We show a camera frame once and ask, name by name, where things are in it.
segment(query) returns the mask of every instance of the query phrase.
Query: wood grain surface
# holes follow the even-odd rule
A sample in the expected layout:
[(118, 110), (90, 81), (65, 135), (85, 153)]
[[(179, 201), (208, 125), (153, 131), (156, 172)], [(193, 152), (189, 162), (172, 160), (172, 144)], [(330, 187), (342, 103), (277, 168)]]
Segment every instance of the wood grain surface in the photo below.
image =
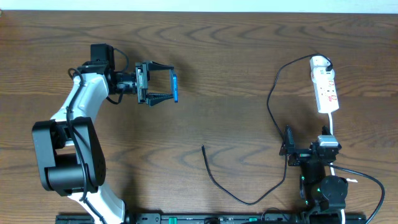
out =
[[(5, 11), (0, 18), (0, 223), (53, 223), (83, 209), (39, 180), (31, 128), (59, 110), (72, 83), (67, 69), (90, 59), (90, 44), (106, 42), (130, 57), (175, 65), (180, 102), (153, 108), (127, 96), (105, 101), (95, 127), (116, 195), (135, 211), (259, 213), (299, 211), (298, 167), (255, 206), (215, 187), (215, 178), (253, 201), (278, 183), (284, 158), (266, 110), (276, 71), (320, 52), (335, 65), (340, 109), (335, 135), (343, 146), (335, 164), (379, 179), (386, 200), (373, 223), (398, 223), (398, 16), (176, 12)], [(117, 67), (125, 65), (116, 54)], [(316, 140), (327, 115), (318, 114), (308, 60), (287, 67), (271, 98), (281, 127), (297, 141)], [(167, 91), (167, 75), (150, 88)], [(367, 216), (379, 187), (349, 185), (347, 211)]]

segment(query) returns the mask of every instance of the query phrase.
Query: white cable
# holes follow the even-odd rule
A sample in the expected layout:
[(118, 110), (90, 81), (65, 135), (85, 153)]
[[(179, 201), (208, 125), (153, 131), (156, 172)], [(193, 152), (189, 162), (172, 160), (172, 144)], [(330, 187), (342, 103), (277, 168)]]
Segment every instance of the white cable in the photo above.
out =
[[(329, 115), (329, 130), (330, 130), (330, 134), (333, 135), (333, 118), (331, 117), (331, 112), (328, 113)], [(335, 175), (335, 170), (334, 168), (330, 168), (330, 174), (331, 175)], [(346, 224), (346, 214), (344, 212), (344, 209), (341, 209), (341, 224)]]
[(329, 115), (329, 130), (330, 130), (330, 134), (333, 135), (333, 118), (331, 117), (331, 112), (328, 113)]
[(358, 181), (357, 181), (356, 179), (347, 178), (346, 180), (347, 180), (348, 182), (358, 183)]

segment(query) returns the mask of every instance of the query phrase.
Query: power cord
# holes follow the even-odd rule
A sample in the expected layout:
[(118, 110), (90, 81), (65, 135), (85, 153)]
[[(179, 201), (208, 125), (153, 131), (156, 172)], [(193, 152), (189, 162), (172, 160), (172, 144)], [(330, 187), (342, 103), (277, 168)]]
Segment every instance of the power cord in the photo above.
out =
[(71, 118), (72, 118), (72, 108), (73, 108), (73, 104), (75, 104), (75, 101), (77, 99), (77, 96), (79, 95), (79, 93), (81, 92), (81, 89), (84, 86), (84, 78), (83, 75), (75, 68), (69, 68), (68, 69), (68, 75), (69, 77), (72, 78), (73, 80), (73, 75), (71, 74), (71, 71), (74, 71), (75, 74), (77, 74), (80, 77), (80, 84), (79, 87), (77, 89), (77, 91), (75, 92), (75, 94), (73, 95), (72, 99), (69, 102), (69, 105), (67, 106), (67, 126), (69, 129), (69, 133), (70, 136), (72, 138), (73, 144), (75, 145), (76, 148), (76, 152), (78, 155), (78, 158), (80, 160), (80, 165), (81, 165), (81, 170), (83, 171), (83, 195), (81, 196), (81, 198), (79, 199), (80, 202), (83, 202), (87, 205), (87, 207), (96, 215), (98, 216), (100, 222), (102, 224), (106, 224), (105, 219), (101, 216), (101, 214), (95, 210), (95, 208), (91, 205), (91, 203), (88, 202), (87, 200), (87, 185), (88, 185), (88, 174), (87, 174), (87, 168), (86, 168), (86, 164), (85, 164), (85, 160), (83, 158), (83, 154), (81, 153), (81, 149), (79, 146), (79, 143), (77, 141), (77, 138), (75, 136), (75, 128), (73, 127), (72, 123), (71, 123)]
[[(329, 132), (331, 135), (333, 135), (333, 117), (331, 115), (331, 112), (328, 113), (328, 117), (329, 117)], [(330, 167), (330, 174), (335, 175), (335, 170), (332, 167)], [(345, 224), (346, 223), (346, 213), (343, 208), (340, 210), (340, 213), (341, 213), (341, 224)]]
[(314, 57), (314, 56), (322, 56), (322, 57), (324, 57), (326, 60), (328, 60), (328, 62), (330, 63), (330, 65), (327, 66), (326, 71), (331, 71), (331, 70), (333, 69), (333, 64), (332, 64), (331, 60), (329, 60), (326, 56), (324, 56), (324, 55), (322, 55), (322, 54), (310, 54), (310, 55), (306, 55), (306, 56), (300, 57), (300, 58), (298, 58), (298, 59), (296, 59), (296, 60), (293, 60), (293, 61), (291, 61), (291, 62), (285, 64), (285, 65), (282, 66), (282, 67), (279, 69), (279, 71), (276, 73), (274, 85), (272, 86), (272, 88), (271, 88), (271, 90), (270, 90), (270, 92), (269, 92), (269, 94), (268, 94), (268, 98), (267, 98), (267, 109), (268, 109), (269, 115), (271, 116), (272, 122), (274, 122), (274, 125), (275, 125), (275, 127), (277, 128), (277, 130), (278, 130), (278, 132), (279, 132), (279, 135), (280, 135), (280, 137), (282, 138), (282, 140), (284, 140), (284, 135), (282, 134), (282, 131), (281, 131), (280, 128), (278, 127), (278, 124), (276, 123), (275, 118), (274, 118), (274, 116), (272, 115), (271, 110), (269, 109), (269, 99), (270, 99), (270, 97), (271, 97), (272, 92), (274, 91), (274, 89), (275, 89), (275, 87), (276, 87), (276, 84), (277, 84), (278, 79), (279, 79), (279, 74), (280, 74), (280, 71), (282, 71), (282, 69), (284, 69), (286, 66), (288, 66), (288, 65), (290, 65), (290, 64), (293, 64), (294, 62), (297, 62), (297, 61), (299, 61), (299, 60), (303, 60), (303, 59), (305, 59), (305, 58)]
[(207, 161), (207, 157), (206, 157), (206, 151), (205, 151), (205, 147), (202, 145), (201, 146), (201, 151), (203, 153), (203, 158), (205, 160), (205, 165), (206, 165), (206, 170), (207, 173), (211, 179), (211, 181), (213, 182), (213, 184), (215, 184), (219, 189), (221, 189), (223, 192), (225, 192), (226, 194), (228, 194), (229, 196), (231, 196), (233, 199), (239, 201), (240, 203), (244, 204), (244, 205), (255, 205), (257, 203), (259, 203), (263, 198), (265, 198), (269, 193), (271, 193), (273, 190), (275, 190), (277, 187), (279, 187), (286, 178), (286, 170), (287, 170), (287, 155), (285, 155), (285, 171), (284, 171), (284, 177), (283, 179), (277, 184), (275, 185), (273, 188), (269, 189), (264, 195), (262, 195), (259, 199), (257, 199), (255, 202), (245, 202), (239, 198), (237, 198), (235, 195), (233, 195), (231, 192), (229, 192), (228, 190), (226, 190), (223, 186), (221, 186), (219, 183), (217, 183), (217, 181), (214, 179), (213, 174), (211, 174), (210, 168), (209, 168), (209, 164)]
[[(307, 57), (313, 57), (313, 56), (318, 56), (318, 55), (319, 55), (319, 56), (325, 57), (325, 56), (322, 55), (322, 54), (310, 54), (310, 55), (307, 55), (307, 56), (304, 56), (304, 57), (300, 57), (300, 58), (298, 58), (298, 59), (296, 59), (296, 60), (294, 60), (294, 61), (291, 61), (291, 62), (285, 64), (284, 66), (282, 66), (282, 67), (279, 69), (279, 71), (277, 72), (277, 74), (276, 74), (275, 83), (274, 83), (274, 85), (272, 86), (272, 88), (271, 88), (271, 90), (270, 90), (270, 92), (269, 92), (269, 94), (268, 94), (268, 98), (267, 98), (267, 109), (268, 109), (269, 115), (271, 116), (272, 122), (274, 122), (274, 125), (275, 125), (275, 127), (277, 128), (280, 137), (282, 138), (282, 141), (284, 141), (284, 135), (282, 134), (282, 131), (281, 131), (280, 128), (278, 127), (278, 124), (276, 123), (275, 118), (274, 118), (274, 116), (272, 115), (272, 112), (271, 112), (271, 110), (270, 110), (270, 108), (269, 108), (269, 99), (270, 99), (270, 97), (271, 97), (272, 92), (274, 91), (274, 89), (275, 89), (275, 87), (276, 87), (277, 82), (278, 82), (279, 73), (280, 73), (280, 71), (282, 71), (283, 68), (285, 68), (286, 66), (288, 66), (288, 65), (290, 65), (290, 64), (292, 64), (292, 63), (294, 63), (294, 62), (297, 62), (297, 61), (299, 61), (299, 60), (301, 60), (301, 59), (305, 59), (305, 58), (307, 58)], [(333, 64), (332, 64), (332, 62), (331, 62), (327, 57), (325, 57), (325, 58), (330, 62), (330, 65), (326, 68), (326, 70), (327, 70), (327, 71), (330, 71), (331, 69), (333, 69)], [(261, 197), (260, 197), (258, 200), (256, 200), (255, 202), (245, 202), (245, 201), (243, 201), (243, 200), (237, 198), (235, 195), (233, 195), (231, 192), (229, 192), (229, 191), (226, 190), (224, 187), (222, 187), (219, 183), (217, 183), (217, 181), (214, 179), (213, 175), (211, 174), (211, 171), (210, 171), (210, 168), (209, 168), (209, 165), (208, 165), (208, 161), (207, 161), (207, 157), (206, 157), (205, 147), (204, 147), (203, 145), (201, 146), (201, 150), (202, 150), (202, 153), (203, 153), (203, 158), (204, 158), (204, 160), (205, 160), (206, 170), (207, 170), (207, 173), (208, 173), (208, 175), (209, 175), (211, 181), (212, 181), (219, 189), (221, 189), (223, 192), (227, 193), (229, 196), (231, 196), (232, 198), (234, 198), (235, 200), (237, 200), (238, 202), (240, 202), (240, 203), (242, 203), (242, 204), (244, 204), (244, 205), (255, 205), (255, 204), (259, 203), (264, 197), (266, 197), (269, 193), (271, 193), (273, 190), (275, 190), (277, 187), (279, 187), (279, 186), (285, 181), (285, 178), (286, 178), (286, 170), (287, 170), (287, 155), (285, 155), (285, 169), (284, 169), (284, 176), (283, 176), (282, 180), (281, 180), (277, 185), (275, 185), (273, 188), (269, 189), (263, 196), (261, 196)]]

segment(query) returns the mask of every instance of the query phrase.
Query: white robotic arm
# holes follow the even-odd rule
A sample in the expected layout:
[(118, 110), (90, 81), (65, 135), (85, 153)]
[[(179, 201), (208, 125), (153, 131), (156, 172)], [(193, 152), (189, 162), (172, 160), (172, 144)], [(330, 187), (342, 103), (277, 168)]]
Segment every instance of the white robotic arm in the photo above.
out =
[[(98, 224), (130, 223), (125, 203), (104, 181), (105, 159), (93, 126), (102, 102), (118, 104), (123, 94), (137, 94), (138, 103), (149, 106), (171, 98), (178, 101), (173, 66), (144, 62), (136, 64), (136, 72), (114, 72), (113, 50), (106, 44), (92, 45), (91, 61), (68, 71), (75, 71), (70, 74), (73, 88), (60, 110), (32, 128), (43, 187), (78, 202)], [(149, 72), (154, 70), (170, 71), (171, 94), (147, 92)], [(108, 98), (116, 93), (118, 102)], [(76, 154), (57, 154), (56, 149), (73, 145)]]

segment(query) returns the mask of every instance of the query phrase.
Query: black clamp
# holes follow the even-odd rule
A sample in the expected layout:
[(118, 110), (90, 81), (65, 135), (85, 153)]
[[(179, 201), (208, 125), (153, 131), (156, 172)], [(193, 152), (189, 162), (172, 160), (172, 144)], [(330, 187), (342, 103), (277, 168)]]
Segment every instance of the black clamp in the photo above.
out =
[[(169, 70), (171, 94), (148, 93), (150, 72), (159, 70)], [(154, 106), (168, 99), (174, 99), (174, 102), (178, 102), (177, 76), (172, 65), (162, 65), (152, 61), (136, 63), (136, 83), (138, 103), (147, 103), (149, 106)]]
[(311, 160), (333, 162), (336, 160), (336, 155), (341, 149), (340, 143), (336, 138), (330, 134), (329, 129), (322, 127), (322, 135), (318, 140), (311, 142), (310, 146), (305, 149), (297, 149), (290, 126), (285, 127), (285, 135), (282, 146), (280, 147), (279, 155), (289, 156), (289, 166), (300, 166), (302, 162)]

